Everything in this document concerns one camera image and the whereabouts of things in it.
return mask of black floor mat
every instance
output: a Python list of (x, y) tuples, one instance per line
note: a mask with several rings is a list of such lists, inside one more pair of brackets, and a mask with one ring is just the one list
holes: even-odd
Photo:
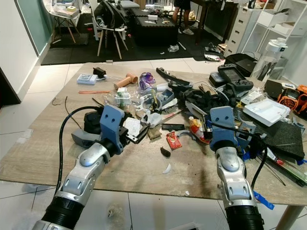
[[(132, 37), (126, 36), (126, 45), (128, 51), (124, 48), (121, 39), (118, 37), (118, 44), (122, 60), (119, 58), (117, 48), (115, 45), (115, 39), (110, 32), (108, 32), (108, 44), (107, 48), (104, 47), (104, 40), (101, 47), (100, 55), (97, 57), (97, 50), (99, 42), (94, 38), (93, 26), (89, 25), (87, 28), (84, 24), (91, 23), (90, 14), (82, 14), (78, 22), (78, 30), (80, 33), (87, 33), (88, 44), (78, 45), (71, 43), (62, 46), (60, 42), (55, 43), (51, 46), (42, 65), (57, 65), (57, 64), (75, 64), (75, 63), (86, 63), (86, 62), (105, 62), (106, 60), (113, 61), (137, 61), (137, 60), (155, 60), (155, 59), (169, 59), (169, 58), (191, 58), (193, 57), (197, 61), (204, 60), (203, 50), (210, 42), (214, 45), (220, 43), (220, 41), (212, 34), (204, 31), (202, 33), (202, 40), (199, 45), (195, 45), (195, 36), (186, 34), (179, 34), (178, 40), (182, 45), (186, 47), (184, 50), (179, 46), (179, 51), (170, 53), (168, 52), (168, 46), (138, 46)], [(66, 28), (62, 29), (62, 33), (68, 33)]]
[(50, 48), (60, 48), (60, 47), (68, 47), (68, 46), (83, 46), (88, 44), (88, 37), (89, 34), (73, 34), (73, 38), (75, 39), (75, 42), (73, 42), (73, 39), (71, 37), (71, 34), (63, 34), (62, 36), (57, 36), (54, 41), (55, 43), (51, 43)]
[(205, 61), (204, 57), (204, 48), (209, 45), (209, 43), (213, 43), (213, 45), (217, 46), (222, 43), (218, 38), (216, 38), (213, 34), (202, 30), (201, 32), (201, 41), (199, 44), (195, 44), (195, 35), (186, 35), (186, 34), (178, 34), (179, 42), (187, 49), (187, 51), (192, 55), (192, 57), (196, 61)]

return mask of white tile floor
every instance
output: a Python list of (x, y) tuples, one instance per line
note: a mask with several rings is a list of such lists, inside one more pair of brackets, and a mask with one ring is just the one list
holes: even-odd
[[(221, 63), (197, 62), (192, 58), (152, 61), (115, 62), (130, 68), (163, 67), (196, 73), (216, 71)], [(73, 77), (82, 64), (42, 66), (24, 101), (7, 106), (0, 113), (0, 158), (12, 147), (48, 103)], [(0, 182), (0, 229), (29, 230), (40, 219), (54, 194), (54, 187)], [(259, 205), (265, 229), (275, 229), (286, 206), (276, 205), (273, 211)], [(107, 217), (108, 211), (113, 215)], [(194, 222), (201, 230), (228, 229), (221, 201), (128, 194), (108, 191), (93, 192), (77, 230), (168, 230)], [(304, 209), (291, 230), (306, 229), (307, 209)]]

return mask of gray plastic part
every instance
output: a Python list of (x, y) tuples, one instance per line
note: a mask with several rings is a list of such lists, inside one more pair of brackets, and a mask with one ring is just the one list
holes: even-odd
[(72, 136), (73, 141), (77, 145), (79, 145), (79, 146), (81, 146), (85, 149), (88, 149), (89, 147), (91, 147), (95, 140), (100, 140), (100, 135), (88, 133), (88, 132), (85, 132), (82, 129), (78, 129), (78, 130), (74, 131), (71, 134), (71, 136)]
[[(241, 121), (241, 125), (239, 127), (239, 130), (248, 129), (249, 133), (253, 134), (255, 132), (255, 129), (256, 129), (256, 126), (254, 125), (254, 123), (251, 122), (251, 121), (244, 121), (244, 120), (242, 120), (242, 118), (241, 118), (241, 111), (238, 111), (237, 115), (238, 115), (239, 120)], [(251, 141), (251, 136), (248, 136), (247, 139), (244, 139), (244, 138), (240, 137), (240, 133), (239, 132), (236, 133), (236, 138), (237, 138), (237, 140), (239, 142), (239, 145), (243, 149), (245, 149), (247, 147), (247, 145)]]
[(174, 93), (168, 89), (164, 90), (160, 95), (157, 96), (157, 99), (160, 101), (162, 106), (171, 102), (174, 98), (175, 98)]
[(192, 140), (196, 140), (196, 137), (189, 130), (181, 130), (176, 133), (177, 137), (181, 137), (182, 135), (188, 135), (192, 138)]
[(119, 141), (119, 125), (124, 116), (124, 111), (108, 104), (105, 106), (100, 119), (102, 139), (107, 138), (116, 145), (117, 155), (120, 155), (123, 151), (123, 146)]
[(304, 127), (303, 124), (297, 122), (295, 117), (292, 118), (292, 125), (299, 127), (301, 129), (302, 135), (304, 134), (306, 128)]

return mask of white charger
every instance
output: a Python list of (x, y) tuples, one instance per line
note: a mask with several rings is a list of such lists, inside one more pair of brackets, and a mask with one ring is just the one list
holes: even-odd
[(157, 21), (158, 15), (148, 15), (148, 20)]

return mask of silver metal joint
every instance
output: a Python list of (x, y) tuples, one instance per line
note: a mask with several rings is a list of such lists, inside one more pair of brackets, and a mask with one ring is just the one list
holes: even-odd
[(54, 223), (39, 220), (35, 223), (32, 230), (71, 230), (71, 229), (65, 228), (63, 226)]
[(216, 151), (217, 174), (221, 179), (220, 189), (224, 207), (257, 206), (254, 193), (245, 178), (244, 162), (236, 155), (233, 147), (224, 147)]
[(77, 201), (85, 206), (97, 177), (109, 161), (110, 154), (107, 149), (99, 143), (94, 143), (78, 156), (75, 167), (67, 175), (55, 196)]

